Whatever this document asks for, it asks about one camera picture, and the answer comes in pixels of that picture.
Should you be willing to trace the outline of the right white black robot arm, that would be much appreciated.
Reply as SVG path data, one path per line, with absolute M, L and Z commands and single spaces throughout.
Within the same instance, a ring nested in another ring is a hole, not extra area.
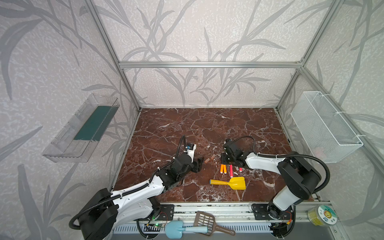
M 255 146 L 256 140 L 252 136 L 226 139 L 222 163 L 247 170 L 273 172 L 282 177 L 285 187 L 269 201 L 267 207 L 267 212 L 273 219 L 278 219 L 287 209 L 308 200 L 312 194 L 328 185 L 331 173 L 322 160 L 297 152 L 284 155 L 246 152 L 237 145 L 237 141 L 244 138 L 252 139 Z

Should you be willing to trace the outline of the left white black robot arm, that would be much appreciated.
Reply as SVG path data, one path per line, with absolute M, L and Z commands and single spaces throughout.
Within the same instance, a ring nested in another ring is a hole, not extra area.
M 158 168 L 148 180 L 132 187 L 99 190 L 69 221 L 69 228 L 80 230 L 85 240 L 105 240 L 118 226 L 140 219 L 154 219 L 160 214 L 156 197 L 182 184 L 190 173 L 198 173 L 202 159 L 195 159 L 196 144 L 182 136 L 171 162 Z

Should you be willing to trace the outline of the yellow toy shovel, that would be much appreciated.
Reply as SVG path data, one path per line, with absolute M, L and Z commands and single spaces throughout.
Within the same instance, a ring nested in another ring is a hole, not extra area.
M 233 190 L 245 190 L 246 182 L 244 177 L 233 177 L 229 182 L 219 181 L 219 180 L 210 180 L 210 185 L 223 185 L 229 186 Z

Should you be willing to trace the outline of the brown slotted scoop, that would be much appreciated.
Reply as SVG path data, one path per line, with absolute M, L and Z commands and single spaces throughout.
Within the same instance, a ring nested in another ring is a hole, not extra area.
M 229 234 L 231 236 L 235 236 L 236 232 L 234 230 L 230 230 L 228 228 L 224 228 L 219 226 L 216 223 L 215 216 L 206 212 L 197 211 L 196 217 L 194 221 L 194 227 L 208 227 L 208 232 L 205 234 L 206 236 L 211 236 L 214 232 L 222 232 L 225 234 Z

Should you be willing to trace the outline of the light blue toy shovel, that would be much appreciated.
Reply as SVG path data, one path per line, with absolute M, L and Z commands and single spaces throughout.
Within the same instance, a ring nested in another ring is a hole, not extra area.
M 207 226 L 192 226 L 185 227 L 183 221 L 171 221 L 165 226 L 165 234 L 169 239 L 181 239 L 184 232 L 188 233 L 201 233 L 208 232 Z

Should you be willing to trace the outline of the green label tape roll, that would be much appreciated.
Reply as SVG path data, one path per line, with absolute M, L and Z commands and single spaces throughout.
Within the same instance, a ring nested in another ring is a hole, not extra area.
M 310 209 L 307 212 L 307 217 L 314 226 L 319 227 L 330 227 L 338 221 L 336 212 L 331 207 L 325 205 Z

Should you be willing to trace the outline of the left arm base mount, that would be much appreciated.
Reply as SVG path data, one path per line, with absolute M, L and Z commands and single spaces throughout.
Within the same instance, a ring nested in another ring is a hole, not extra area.
M 153 211 L 148 216 L 151 221 L 172 221 L 174 218 L 175 205 L 161 204 L 154 207 Z

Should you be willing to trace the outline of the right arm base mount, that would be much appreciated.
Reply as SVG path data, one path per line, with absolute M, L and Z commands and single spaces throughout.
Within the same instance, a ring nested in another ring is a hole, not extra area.
M 278 207 L 270 204 L 252 204 L 251 210 L 255 216 L 255 220 L 277 220 L 287 221 L 290 220 L 291 214 L 294 212 L 293 207 L 288 207 L 287 210 L 282 211 Z

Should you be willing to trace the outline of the clear plastic wall tray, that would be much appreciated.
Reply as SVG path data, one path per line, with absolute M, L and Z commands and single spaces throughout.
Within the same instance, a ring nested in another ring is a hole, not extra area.
M 90 94 L 42 155 L 54 163 L 86 163 L 120 107 L 117 97 Z

